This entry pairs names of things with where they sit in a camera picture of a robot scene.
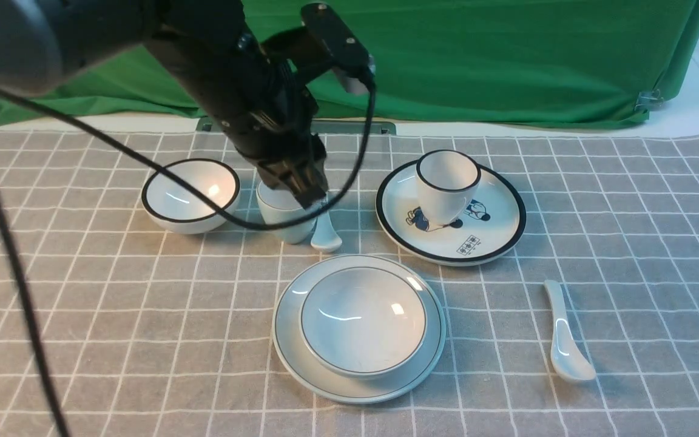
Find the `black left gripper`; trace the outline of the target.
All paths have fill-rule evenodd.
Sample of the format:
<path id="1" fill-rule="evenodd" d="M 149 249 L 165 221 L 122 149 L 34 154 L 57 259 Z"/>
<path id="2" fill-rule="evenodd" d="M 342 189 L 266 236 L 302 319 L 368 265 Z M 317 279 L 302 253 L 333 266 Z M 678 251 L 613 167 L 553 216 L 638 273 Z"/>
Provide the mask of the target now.
<path id="1" fill-rule="evenodd" d="M 325 198 L 326 150 L 311 132 L 318 105 L 305 86 L 219 87 L 219 126 L 267 188 L 310 208 Z"/>

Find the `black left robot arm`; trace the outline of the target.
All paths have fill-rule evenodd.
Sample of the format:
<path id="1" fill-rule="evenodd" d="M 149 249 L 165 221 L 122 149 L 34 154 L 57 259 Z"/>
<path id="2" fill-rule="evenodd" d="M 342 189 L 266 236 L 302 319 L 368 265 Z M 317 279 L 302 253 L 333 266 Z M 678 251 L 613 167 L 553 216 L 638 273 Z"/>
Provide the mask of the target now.
<path id="1" fill-rule="evenodd" d="M 328 191 L 326 152 L 310 130 L 316 100 L 289 61 L 330 61 L 339 20 L 322 4 L 301 13 L 300 27 L 258 42 L 240 1 L 0 1 L 0 89 L 39 96 L 143 46 L 269 188 L 308 208 Z"/>

